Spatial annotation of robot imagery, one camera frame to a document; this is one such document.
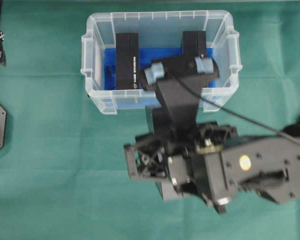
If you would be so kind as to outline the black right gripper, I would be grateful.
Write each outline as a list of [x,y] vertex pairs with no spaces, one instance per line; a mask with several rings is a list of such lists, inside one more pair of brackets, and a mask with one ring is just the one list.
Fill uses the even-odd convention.
[[134,144],[124,145],[128,176],[132,180],[154,182],[169,180],[184,198],[196,196],[218,214],[226,212],[229,196],[213,199],[209,183],[204,179],[201,166],[208,154],[217,153],[223,143],[238,136],[237,128],[218,125],[216,122],[200,123],[185,134],[172,135],[165,150],[150,133],[135,137]]

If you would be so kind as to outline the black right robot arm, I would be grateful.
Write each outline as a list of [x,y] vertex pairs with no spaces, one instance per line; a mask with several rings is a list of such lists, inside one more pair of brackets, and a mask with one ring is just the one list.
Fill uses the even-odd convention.
[[154,182],[163,200],[200,198],[218,214],[240,191],[283,204],[300,198],[300,123],[277,135],[239,136],[236,127],[200,123],[157,127],[124,146],[132,180]]

